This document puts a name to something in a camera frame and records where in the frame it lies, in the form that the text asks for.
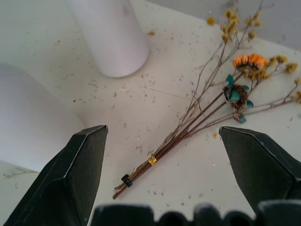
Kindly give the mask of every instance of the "gold band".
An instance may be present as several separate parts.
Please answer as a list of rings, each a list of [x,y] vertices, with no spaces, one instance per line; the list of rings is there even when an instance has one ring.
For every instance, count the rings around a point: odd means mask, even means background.
[[[157,163],[156,157],[152,154],[151,157],[149,158],[149,163],[153,166]]]

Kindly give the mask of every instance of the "white wall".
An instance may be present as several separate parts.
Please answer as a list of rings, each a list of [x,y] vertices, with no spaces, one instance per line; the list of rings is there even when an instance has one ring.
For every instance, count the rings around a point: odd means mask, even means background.
[[[240,7],[242,21],[258,8],[260,0],[148,0],[185,14],[206,19],[210,13],[220,22],[228,8]],[[260,38],[301,50],[301,0],[264,0],[263,27],[257,29]]]

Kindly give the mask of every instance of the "black clip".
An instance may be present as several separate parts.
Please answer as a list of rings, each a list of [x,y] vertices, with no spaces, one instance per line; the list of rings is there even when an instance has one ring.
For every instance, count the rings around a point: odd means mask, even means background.
[[[123,181],[123,183],[125,183],[126,186],[130,187],[130,186],[133,185],[133,183],[132,183],[132,181],[130,181],[130,180],[128,179],[128,177],[129,177],[129,175],[126,174],[126,175],[124,175],[124,176],[122,177],[121,180]]]

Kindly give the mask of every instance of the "white table surface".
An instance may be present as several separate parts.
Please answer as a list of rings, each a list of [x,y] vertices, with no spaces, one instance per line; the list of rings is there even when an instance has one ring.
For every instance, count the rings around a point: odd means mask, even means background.
[[[252,215],[222,141],[211,136],[218,125],[182,142],[117,200],[112,200],[113,188],[121,177],[148,159],[148,153],[156,150],[176,127],[177,115],[181,116],[189,104],[198,67],[214,51],[221,35],[219,26],[210,27],[203,20],[143,0],[132,2],[143,31],[155,30],[156,34],[148,36],[149,60],[131,76],[113,79],[98,71],[66,3],[60,0],[0,3],[0,62],[30,73],[87,127],[108,125],[95,205],[144,203],[153,207],[155,218],[167,210],[178,210],[191,218],[197,203],[210,202],[222,214],[241,210]],[[244,52],[265,57],[284,53],[301,62],[299,52],[259,39],[253,42],[252,50]],[[204,77],[213,66],[205,70]],[[221,69],[220,81],[232,72],[231,63],[226,64]],[[284,96],[292,82],[292,77],[279,76],[269,85],[259,87],[252,100],[259,104]],[[220,89],[215,87],[211,95]],[[230,111],[230,107],[224,107],[224,111]],[[301,160],[300,114],[299,105],[290,105],[249,116],[242,127],[270,135]],[[240,126],[233,121],[223,125]],[[0,169],[1,173],[16,171],[4,163]],[[23,174],[0,179],[0,224],[35,177]]]

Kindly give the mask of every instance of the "white cylinder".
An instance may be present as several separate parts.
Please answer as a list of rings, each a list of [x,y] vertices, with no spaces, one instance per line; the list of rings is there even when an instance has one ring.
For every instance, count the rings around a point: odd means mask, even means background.
[[[0,160],[34,171],[84,124],[30,75],[0,64]]]
[[[68,0],[99,70],[109,77],[137,71],[149,47],[129,0]]]

